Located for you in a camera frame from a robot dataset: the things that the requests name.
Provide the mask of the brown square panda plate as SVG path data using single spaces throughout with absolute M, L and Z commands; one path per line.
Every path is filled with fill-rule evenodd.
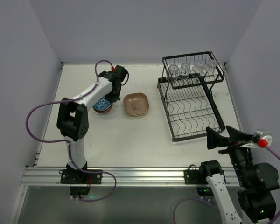
M 149 101 L 144 93 L 132 93 L 124 97 L 124 110 L 127 113 L 143 113 L 149 111 Z

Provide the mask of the blue dotted small bowl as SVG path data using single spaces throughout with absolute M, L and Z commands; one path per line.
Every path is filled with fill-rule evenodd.
M 111 102 L 109 102 L 105 97 L 102 97 L 97 103 L 93 105 L 92 108 L 104 110 L 108 108 L 111 105 Z

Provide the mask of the clear glass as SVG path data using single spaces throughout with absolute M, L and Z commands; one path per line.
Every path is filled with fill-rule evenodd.
M 179 75 L 178 77 L 183 80 L 183 79 L 188 79 L 190 75 L 191 69 L 190 69 L 190 63 L 184 62 L 181 64 L 180 69 L 179 69 Z
M 170 65 L 167 80 L 169 82 L 175 82 L 178 79 L 178 75 L 179 75 L 178 65 L 176 64 Z
M 198 78 L 204 75 L 205 63 L 203 61 L 196 61 L 193 67 L 192 76 Z
M 217 69 L 217 62 L 214 59 L 210 59 L 206 64 L 206 70 L 208 75 L 215 75 Z

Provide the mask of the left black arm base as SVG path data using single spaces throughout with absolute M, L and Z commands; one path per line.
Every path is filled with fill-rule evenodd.
M 88 195 L 90 192 L 90 186 L 93 184 L 101 184 L 102 174 L 94 173 L 89 174 L 81 172 L 71 167 L 59 170 L 61 175 L 60 183 L 70 185 L 70 195 L 72 197 L 78 197 Z

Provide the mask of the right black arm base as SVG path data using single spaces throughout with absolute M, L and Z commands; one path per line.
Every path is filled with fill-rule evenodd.
M 199 196 L 214 196 L 210 187 L 203 187 L 207 185 L 206 177 L 212 177 L 214 174 L 220 174 L 223 176 L 223 183 L 226 183 L 224 171 L 222 170 L 217 160 L 201 162 L 199 168 L 192 164 L 188 169 L 183 171 L 185 184 L 198 185 L 196 188 Z

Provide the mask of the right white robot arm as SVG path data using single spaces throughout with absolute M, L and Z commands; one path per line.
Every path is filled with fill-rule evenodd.
M 265 148 L 271 145 L 270 132 L 258 130 L 247 134 L 231 126 L 226 126 L 229 134 L 224 137 L 207 127 L 207 148 L 220 148 L 220 154 L 227 154 L 235 170 L 239 185 L 244 190 L 238 191 L 238 201 L 243 212 L 239 217 L 226 191 L 225 175 L 216 160 L 202 162 L 199 171 L 209 184 L 224 224 L 269 224 L 274 222 L 276 202 L 272 191 L 279 189 L 278 170 L 268 164 L 255 164 L 252 161 L 252 148 Z

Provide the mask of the aluminium mounting rail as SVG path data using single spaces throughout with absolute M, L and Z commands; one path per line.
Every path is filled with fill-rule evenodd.
M 25 168 L 21 186 L 60 186 L 62 167 Z M 117 187 L 182 187 L 186 168 L 102 168 L 116 177 Z

